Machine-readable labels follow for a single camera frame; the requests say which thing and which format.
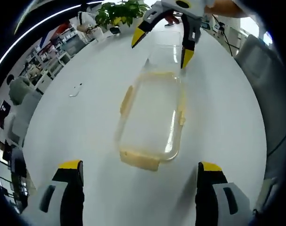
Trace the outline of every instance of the green leaves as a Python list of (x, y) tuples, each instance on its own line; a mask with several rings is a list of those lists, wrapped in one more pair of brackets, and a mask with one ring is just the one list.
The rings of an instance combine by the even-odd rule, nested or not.
[(130, 26), (134, 18), (142, 17), (150, 8), (147, 4), (140, 4), (137, 0), (128, 0), (114, 4), (107, 2), (98, 10), (96, 22), (107, 28), (108, 24), (115, 24), (117, 18), (123, 18), (121, 22)]

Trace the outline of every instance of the plastic food container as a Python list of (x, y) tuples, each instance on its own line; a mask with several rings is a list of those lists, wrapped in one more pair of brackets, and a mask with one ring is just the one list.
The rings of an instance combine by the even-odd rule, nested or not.
[(121, 161), (157, 171), (161, 162), (178, 154), (185, 90), (175, 72), (154, 70), (149, 60), (121, 104), (116, 143)]

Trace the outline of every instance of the desk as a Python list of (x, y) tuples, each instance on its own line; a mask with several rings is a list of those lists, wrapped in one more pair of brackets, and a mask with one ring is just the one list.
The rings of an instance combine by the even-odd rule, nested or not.
[[(164, 24), (155, 29), (166, 31)], [(23, 152), (34, 185), (52, 178), (59, 163), (82, 159), (84, 225), (192, 226), (193, 168), (209, 161), (222, 167), (252, 208), (266, 163), (261, 111), (242, 70), (206, 32), (187, 67), (186, 122), (178, 156), (157, 172), (120, 161), (113, 143), (120, 104), (149, 55), (148, 37), (134, 49), (130, 36), (93, 41), (53, 80), (25, 138)], [(78, 96), (68, 97), (79, 83)]]

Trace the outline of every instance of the clear plastic box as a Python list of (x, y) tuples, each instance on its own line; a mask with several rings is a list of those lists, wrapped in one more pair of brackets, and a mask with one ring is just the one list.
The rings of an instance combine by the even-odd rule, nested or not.
[(185, 90), (174, 52), (174, 46), (157, 45), (121, 104), (116, 143), (129, 165), (157, 171), (179, 151)]

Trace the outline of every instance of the white table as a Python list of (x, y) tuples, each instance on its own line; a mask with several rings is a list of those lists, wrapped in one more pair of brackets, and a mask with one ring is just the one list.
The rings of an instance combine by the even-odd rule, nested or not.
[[(164, 23), (156, 29), (164, 30)], [(237, 63), (206, 32), (187, 67), (186, 122), (178, 156), (160, 164), (157, 172), (120, 161), (113, 143), (120, 104), (148, 57), (150, 42), (147, 36), (135, 49), (131, 37), (92, 42), (60, 71), (25, 138), (34, 185), (51, 179), (59, 163), (82, 159), (84, 225), (191, 226), (196, 214), (192, 170), (199, 161), (209, 161), (222, 167), (252, 208), (266, 163), (262, 115)], [(79, 83), (78, 96), (68, 97)]]

